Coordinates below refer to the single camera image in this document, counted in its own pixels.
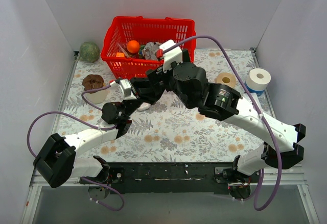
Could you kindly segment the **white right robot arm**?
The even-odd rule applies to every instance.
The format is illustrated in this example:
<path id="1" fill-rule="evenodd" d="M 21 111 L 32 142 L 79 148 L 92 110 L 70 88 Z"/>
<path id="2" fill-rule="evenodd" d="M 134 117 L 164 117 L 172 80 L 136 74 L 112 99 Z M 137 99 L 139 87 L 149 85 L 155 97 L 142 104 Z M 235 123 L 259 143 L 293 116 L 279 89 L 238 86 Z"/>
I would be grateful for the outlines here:
<path id="1" fill-rule="evenodd" d="M 254 172 L 271 166 L 289 169 L 304 158 L 299 145 L 306 135 L 302 124 L 285 124 L 266 113 L 258 113 L 253 104 L 227 85 L 210 83 L 203 68 L 191 62 L 181 63 L 164 71 L 162 67 L 149 70 L 146 75 L 154 88 L 174 92 L 188 108 L 198 108 L 201 115 L 237 126 L 263 141 L 257 149 L 237 156 L 231 169 L 237 182 L 246 180 Z"/>

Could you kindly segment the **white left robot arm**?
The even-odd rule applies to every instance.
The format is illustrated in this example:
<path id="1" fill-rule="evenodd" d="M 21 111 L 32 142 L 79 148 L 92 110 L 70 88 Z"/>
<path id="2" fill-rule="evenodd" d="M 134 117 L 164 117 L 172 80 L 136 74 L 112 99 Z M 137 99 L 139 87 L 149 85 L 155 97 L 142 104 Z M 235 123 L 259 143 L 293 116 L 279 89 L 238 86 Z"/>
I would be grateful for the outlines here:
<path id="1" fill-rule="evenodd" d="M 144 103 L 155 104 L 165 91 L 164 82 L 157 78 L 132 78 L 114 80 L 88 93 L 95 94 L 114 87 L 119 87 L 123 100 L 103 105 L 100 125 L 89 125 L 84 131 L 66 136 L 55 133 L 34 155 L 34 167 L 52 188 L 74 177 L 87 177 L 104 183 L 110 176 L 106 161 L 99 156 L 90 159 L 81 159 L 80 156 L 104 142 L 124 136 L 132 125 L 131 115 Z"/>

